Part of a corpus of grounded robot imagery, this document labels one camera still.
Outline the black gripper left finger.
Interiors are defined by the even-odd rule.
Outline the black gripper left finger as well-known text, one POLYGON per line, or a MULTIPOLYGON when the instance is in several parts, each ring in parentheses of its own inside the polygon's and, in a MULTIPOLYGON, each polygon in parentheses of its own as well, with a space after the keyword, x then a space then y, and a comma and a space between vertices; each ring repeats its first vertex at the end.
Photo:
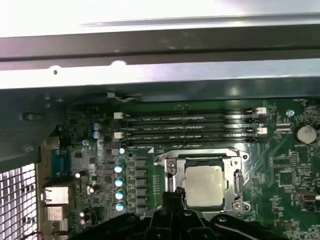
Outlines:
POLYGON ((143 219, 134 213, 125 213, 85 230, 72 240, 170 240, 174 218, 175 192, 162 194, 160 210, 143 219))

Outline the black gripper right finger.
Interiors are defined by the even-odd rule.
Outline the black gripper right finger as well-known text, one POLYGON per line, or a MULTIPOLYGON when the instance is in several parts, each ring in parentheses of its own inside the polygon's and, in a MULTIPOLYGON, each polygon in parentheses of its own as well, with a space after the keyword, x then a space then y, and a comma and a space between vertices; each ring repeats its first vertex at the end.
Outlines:
POLYGON ((219 213, 211 220, 200 218, 193 210, 185 207, 186 191, 177 187, 174 191, 181 198, 181 210, 177 217, 180 226, 190 240, 283 240, 258 223, 240 220, 228 214, 219 213))

